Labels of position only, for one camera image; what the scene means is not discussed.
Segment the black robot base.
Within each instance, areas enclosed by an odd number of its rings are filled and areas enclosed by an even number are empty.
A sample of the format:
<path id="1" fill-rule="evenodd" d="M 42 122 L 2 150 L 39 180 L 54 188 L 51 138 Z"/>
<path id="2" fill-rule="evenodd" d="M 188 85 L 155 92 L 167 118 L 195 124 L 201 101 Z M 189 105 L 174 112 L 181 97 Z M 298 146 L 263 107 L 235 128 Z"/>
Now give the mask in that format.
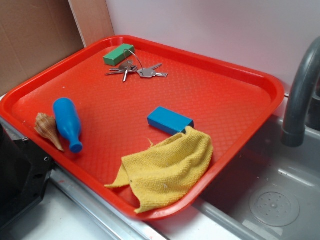
<path id="1" fill-rule="evenodd" d="M 43 200 L 53 163 L 32 140 L 12 140 L 0 127 L 1 230 Z"/>

